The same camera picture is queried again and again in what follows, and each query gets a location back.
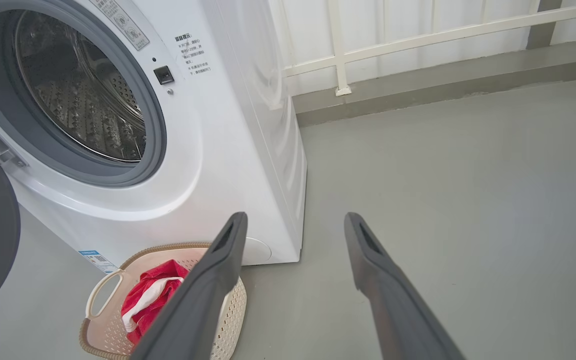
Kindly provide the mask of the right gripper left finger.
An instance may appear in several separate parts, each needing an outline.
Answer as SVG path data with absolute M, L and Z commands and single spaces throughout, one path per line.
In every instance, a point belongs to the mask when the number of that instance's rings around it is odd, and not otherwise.
M 208 360 L 226 295 L 242 268 L 249 218 L 233 213 L 153 325 L 132 360 Z

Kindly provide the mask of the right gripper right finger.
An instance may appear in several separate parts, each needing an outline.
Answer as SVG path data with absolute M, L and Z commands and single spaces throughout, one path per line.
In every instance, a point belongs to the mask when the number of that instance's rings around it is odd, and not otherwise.
M 384 360 L 462 360 L 404 271 L 356 212 L 343 221 L 355 287 L 368 299 Z

